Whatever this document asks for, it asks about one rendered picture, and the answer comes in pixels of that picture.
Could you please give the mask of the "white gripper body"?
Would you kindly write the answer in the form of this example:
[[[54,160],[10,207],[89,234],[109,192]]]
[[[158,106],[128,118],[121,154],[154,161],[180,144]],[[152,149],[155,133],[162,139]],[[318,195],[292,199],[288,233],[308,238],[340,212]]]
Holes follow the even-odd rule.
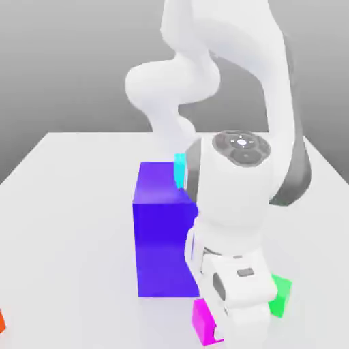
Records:
[[[249,305],[231,305],[222,301],[224,324],[222,333],[226,336],[266,337],[271,322],[269,301],[262,300]]]

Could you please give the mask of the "small magenta cube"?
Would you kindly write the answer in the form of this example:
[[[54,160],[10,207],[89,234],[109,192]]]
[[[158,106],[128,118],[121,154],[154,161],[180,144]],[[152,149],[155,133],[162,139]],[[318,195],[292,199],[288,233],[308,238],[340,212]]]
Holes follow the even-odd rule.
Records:
[[[217,326],[203,298],[196,299],[193,302],[192,326],[203,346],[220,343],[224,340],[215,337]]]

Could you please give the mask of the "small green cube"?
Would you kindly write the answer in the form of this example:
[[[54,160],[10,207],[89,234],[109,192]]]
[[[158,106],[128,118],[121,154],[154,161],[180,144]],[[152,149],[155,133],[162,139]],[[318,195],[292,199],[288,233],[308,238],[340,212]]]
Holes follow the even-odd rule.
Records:
[[[290,298],[292,282],[274,274],[272,274],[272,278],[277,287],[277,295],[272,301],[269,301],[269,310],[272,315],[282,318]]]

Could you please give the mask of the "small cyan cube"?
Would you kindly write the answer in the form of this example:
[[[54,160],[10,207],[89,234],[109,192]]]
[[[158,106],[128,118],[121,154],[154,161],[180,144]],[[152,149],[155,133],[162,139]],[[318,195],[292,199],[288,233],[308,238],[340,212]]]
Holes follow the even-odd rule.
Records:
[[[174,155],[174,180],[178,189],[186,189],[187,161],[185,153]]]

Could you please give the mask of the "large blue box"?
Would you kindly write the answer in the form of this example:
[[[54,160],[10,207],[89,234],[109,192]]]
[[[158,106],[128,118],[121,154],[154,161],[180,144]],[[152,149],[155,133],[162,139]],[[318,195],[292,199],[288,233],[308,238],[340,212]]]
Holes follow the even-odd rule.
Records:
[[[174,179],[172,162],[141,162],[133,199],[139,297],[197,297],[184,258],[196,204]]]

